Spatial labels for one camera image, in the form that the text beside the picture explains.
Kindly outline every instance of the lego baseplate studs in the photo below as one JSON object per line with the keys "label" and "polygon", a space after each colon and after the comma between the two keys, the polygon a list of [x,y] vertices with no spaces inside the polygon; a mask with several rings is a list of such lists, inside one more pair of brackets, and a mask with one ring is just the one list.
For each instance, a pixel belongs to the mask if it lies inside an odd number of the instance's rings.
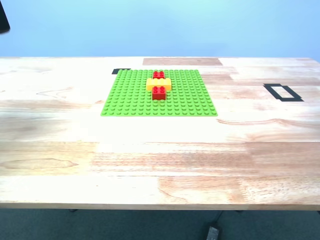
{"label": "lego baseplate studs", "polygon": [[[155,71],[164,73],[162,79],[170,79],[171,90],[163,85],[153,86],[157,93],[165,93],[165,98],[162,95],[153,100],[152,88],[147,90],[146,86]],[[101,116],[217,115],[199,71],[176,69],[119,70],[101,112]]]}

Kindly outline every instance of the black rectangle outline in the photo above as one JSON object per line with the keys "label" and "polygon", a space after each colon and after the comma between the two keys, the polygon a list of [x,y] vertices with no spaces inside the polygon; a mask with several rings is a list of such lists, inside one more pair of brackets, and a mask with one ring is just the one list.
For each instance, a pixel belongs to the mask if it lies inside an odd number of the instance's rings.
{"label": "black rectangle outline", "polygon": [[[279,83],[265,83],[263,86],[272,96],[274,96],[275,99],[279,99],[281,102],[304,102],[301,96],[299,96],[289,86],[282,86]],[[293,97],[281,97],[272,87],[283,87]]]}
{"label": "black rectangle outline", "polygon": [[131,68],[115,68],[113,69],[112,74],[118,74],[119,70],[130,70]]}

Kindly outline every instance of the blue wall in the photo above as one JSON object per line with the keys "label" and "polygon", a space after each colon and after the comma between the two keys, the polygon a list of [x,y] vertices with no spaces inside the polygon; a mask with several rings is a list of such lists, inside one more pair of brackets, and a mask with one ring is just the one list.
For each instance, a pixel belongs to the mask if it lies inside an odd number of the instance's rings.
{"label": "blue wall", "polygon": [[320,0],[1,1],[11,31],[0,35],[0,56],[320,61]]}

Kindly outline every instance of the lighter wood panel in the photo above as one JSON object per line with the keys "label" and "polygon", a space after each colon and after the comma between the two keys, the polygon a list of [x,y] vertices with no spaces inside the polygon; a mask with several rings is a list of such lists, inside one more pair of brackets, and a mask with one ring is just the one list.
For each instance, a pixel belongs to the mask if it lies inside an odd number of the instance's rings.
{"label": "lighter wood panel", "polygon": [[[100,117],[116,68],[198,69],[218,117]],[[320,210],[319,105],[310,58],[0,58],[0,207]]]}

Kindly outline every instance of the wooden table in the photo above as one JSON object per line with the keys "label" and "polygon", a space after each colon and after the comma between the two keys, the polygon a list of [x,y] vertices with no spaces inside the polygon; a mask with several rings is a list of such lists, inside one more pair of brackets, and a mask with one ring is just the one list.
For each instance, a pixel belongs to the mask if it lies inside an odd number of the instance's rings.
{"label": "wooden table", "polygon": [[[198,69],[218,117],[101,117],[116,68]],[[310,58],[0,58],[2,208],[320,210],[319,140]]]}

